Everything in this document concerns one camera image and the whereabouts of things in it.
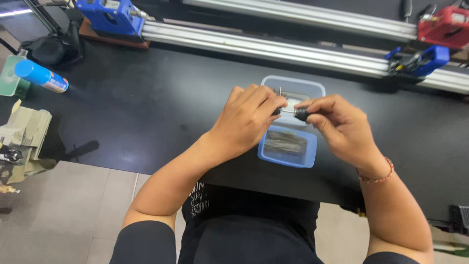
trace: can label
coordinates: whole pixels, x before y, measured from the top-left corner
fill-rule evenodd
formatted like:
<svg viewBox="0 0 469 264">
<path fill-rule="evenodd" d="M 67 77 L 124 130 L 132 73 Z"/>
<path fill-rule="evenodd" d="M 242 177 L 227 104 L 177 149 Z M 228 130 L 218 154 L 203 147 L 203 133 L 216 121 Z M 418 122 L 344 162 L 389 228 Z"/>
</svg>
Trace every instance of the can label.
<svg viewBox="0 0 469 264">
<path fill-rule="evenodd" d="M 68 88 L 68 81 L 67 79 L 51 72 L 51 79 L 42 86 L 56 93 L 63 93 Z"/>
</svg>

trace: aluminum rail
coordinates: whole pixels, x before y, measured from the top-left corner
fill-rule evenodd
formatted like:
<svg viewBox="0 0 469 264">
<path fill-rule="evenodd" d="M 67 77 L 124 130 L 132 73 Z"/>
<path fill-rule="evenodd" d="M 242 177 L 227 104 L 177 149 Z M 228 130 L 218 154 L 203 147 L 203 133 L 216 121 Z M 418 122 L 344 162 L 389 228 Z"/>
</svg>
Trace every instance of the aluminum rail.
<svg viewBox="0 0 469 264">
<path fill-rule="evenodd" d="M 409 40 L 417 38 L 417 29 L 414 24 L 285 1 L 184 0 L 183 3 L 252 16 L 333 28 L 340 31 L 371 35 L 401 42 L 408 42 Z"/>
<path fill-rule="evenodd" d="M 373 78 L 387 76 L 387 60 L 305 47 L 159 22 L 145 22 L 145 40 L 346 72 Z M 417 85 L 469 93 L 469 75 L 435 70 Z"/>
</svg>

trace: hand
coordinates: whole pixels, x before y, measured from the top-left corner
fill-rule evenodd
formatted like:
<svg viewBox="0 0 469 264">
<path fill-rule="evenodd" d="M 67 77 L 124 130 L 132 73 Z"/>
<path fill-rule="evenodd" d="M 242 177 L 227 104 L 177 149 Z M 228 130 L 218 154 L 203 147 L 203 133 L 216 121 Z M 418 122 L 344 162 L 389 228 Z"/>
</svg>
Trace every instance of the hand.
<svg viewBox="0 0 469 264">
<path fill-rule="evenodd" d="M 325 138 L 331 151 L 355 166 L 370 179 L 387 176 L 389 164 L 376 146 L 367 116 L 340 95 L 303 101 L 294 106 L 308 107 L 306 120 Z"/>
<path fill-rule="evenodd" d="M 259 143 L 272 121 L 280 117 L 271 116 L 274 110 L 286 104 L 285 97 L 267 86 L 235 87 L 217 122 L 203 137 L 225 162 Z"/>
</svg>

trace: blue spray can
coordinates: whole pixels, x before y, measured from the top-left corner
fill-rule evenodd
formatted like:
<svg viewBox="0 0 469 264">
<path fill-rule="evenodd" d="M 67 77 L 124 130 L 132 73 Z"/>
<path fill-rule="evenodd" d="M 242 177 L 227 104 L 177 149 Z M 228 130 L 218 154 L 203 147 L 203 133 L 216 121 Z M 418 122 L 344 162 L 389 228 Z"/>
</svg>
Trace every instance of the blue spray can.
<svg viewBox="0 0 469 264">
<path fill-rule="evenodd" d="M 68 89 L 67 79 L 30 60 L 18 62 L 15 66 L 15 74 L 56 93 L 63 93 Z"/>
</svg>

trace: red machine part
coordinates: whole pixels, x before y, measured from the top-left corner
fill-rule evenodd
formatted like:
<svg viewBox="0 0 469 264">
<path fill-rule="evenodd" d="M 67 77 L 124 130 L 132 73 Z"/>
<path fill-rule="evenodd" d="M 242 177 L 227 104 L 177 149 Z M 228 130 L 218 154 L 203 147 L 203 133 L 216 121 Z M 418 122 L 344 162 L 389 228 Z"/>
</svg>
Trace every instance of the red machine part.
<svg viewBox="0 0 469 264">
<path fill-rule="evenodd" d="M 461 49 L 469 43 L 469 10 L 448 6 L 418 22 L 418 40 Z"/>
</svg>

